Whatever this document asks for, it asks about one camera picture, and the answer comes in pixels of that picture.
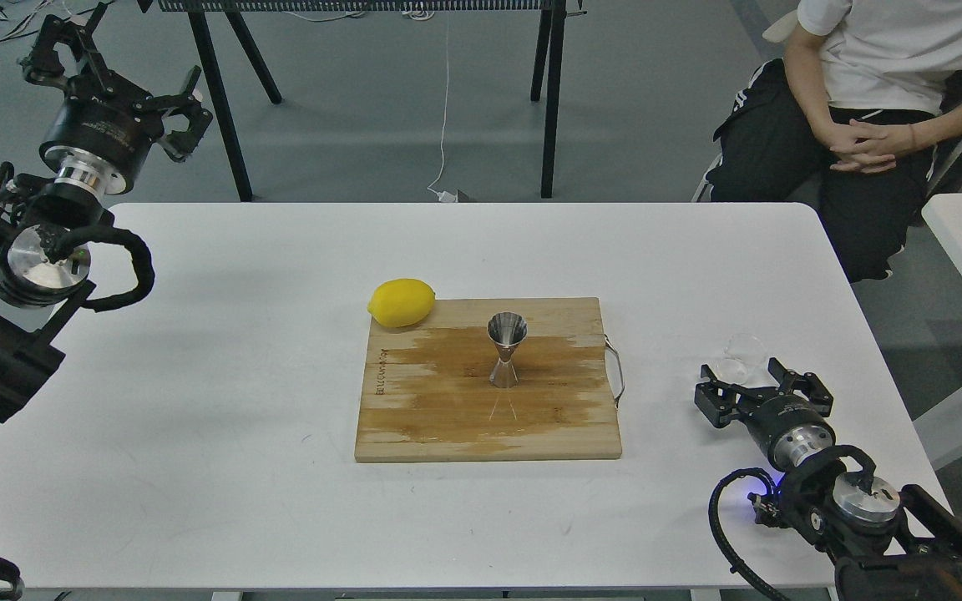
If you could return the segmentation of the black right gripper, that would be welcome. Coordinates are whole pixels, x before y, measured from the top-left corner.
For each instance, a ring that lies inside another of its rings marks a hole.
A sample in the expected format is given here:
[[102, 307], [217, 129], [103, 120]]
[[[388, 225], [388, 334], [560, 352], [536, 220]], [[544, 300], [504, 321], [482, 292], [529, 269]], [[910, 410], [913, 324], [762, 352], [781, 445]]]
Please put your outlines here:
[[833, 395], [816, 373], [789, 370], [777, 357], [768, 359], [768, 373], [777, 391], [721, 381], [703, 364], [694, 403], [712, 427], [743, 422], [771, 467], [785, 474], [836, 444], [823, 419], [831, 415]]

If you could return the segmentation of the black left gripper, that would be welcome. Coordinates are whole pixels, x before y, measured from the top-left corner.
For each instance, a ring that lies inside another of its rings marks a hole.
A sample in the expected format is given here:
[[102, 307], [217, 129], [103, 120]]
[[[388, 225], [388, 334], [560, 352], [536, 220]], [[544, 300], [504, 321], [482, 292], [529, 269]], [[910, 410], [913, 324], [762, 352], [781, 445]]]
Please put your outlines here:
[[[23, 79], [68, 94], [106, 92], [106, 63], [94, 42], [104, 12], [106, 4], [96, 4], [84, 23], [47, 16], [30, 53], [19, 61]], [[65, 75], [58, 47], [70, 52], [78, 69], [75, 76]], [[203, 107], [197, 92], [201, 73], [200, 66], [194, 66], [178, 93], [135, 100], [134, 117], [96, 98], [65, 98], [38, 147], [39, 158], [58, 170], [69, 152], [93, 155], [114, 171], [107, 193], [129, 193], [154, 142], [176, 163], [183, 163], [197, 149], [213, 122], [213, 114]], [[186, 129], [168, 129], [165, 121], [172, 118], [182, 118]]]

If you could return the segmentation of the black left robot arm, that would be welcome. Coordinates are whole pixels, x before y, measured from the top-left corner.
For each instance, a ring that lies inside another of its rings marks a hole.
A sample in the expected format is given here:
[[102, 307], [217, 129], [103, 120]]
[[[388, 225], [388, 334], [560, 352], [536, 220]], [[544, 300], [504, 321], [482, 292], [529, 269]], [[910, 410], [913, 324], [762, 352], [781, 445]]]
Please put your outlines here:
[[53, 340], [78, 311], [119, 311], [152, 292], [148, 245], [115, 225], [106, 200], [136, 187], [152, 148], [183, 163], [213, 122], [197, 90], [206, 60], [172, 94], [108, 66], [94, 41], [107, 8], [84, 22], [47, 15], [20, 62], [27, 83], [63, 99], [38, 147], [48, 174], [0, 164], [0, 423], [60, 368]]

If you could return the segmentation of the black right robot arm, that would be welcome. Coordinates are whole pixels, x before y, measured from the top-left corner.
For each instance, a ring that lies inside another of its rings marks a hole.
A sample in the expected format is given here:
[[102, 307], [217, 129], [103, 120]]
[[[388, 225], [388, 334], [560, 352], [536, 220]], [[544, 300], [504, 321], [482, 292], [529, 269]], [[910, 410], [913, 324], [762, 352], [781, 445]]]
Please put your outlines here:
[[833, 563], [840, 600], [962, 600], [962, 522], [921, 486], [895, 487], [877, 474], [862, 449], [841, 445], [826, 422], [833, 395], [811, 372], [767, 365], [774, 384], [747, 387], [700, 369], [695, 404], [712, 426], [737, 420], [770, 467], [748, 467], [719, 480], [707, 521], [732, 573], [771, 600], [785, 594], [737, 554], [722, 528], [719, 502], [730, 483], [759, 480], [753, 517], [767, 528], [790, 528]]

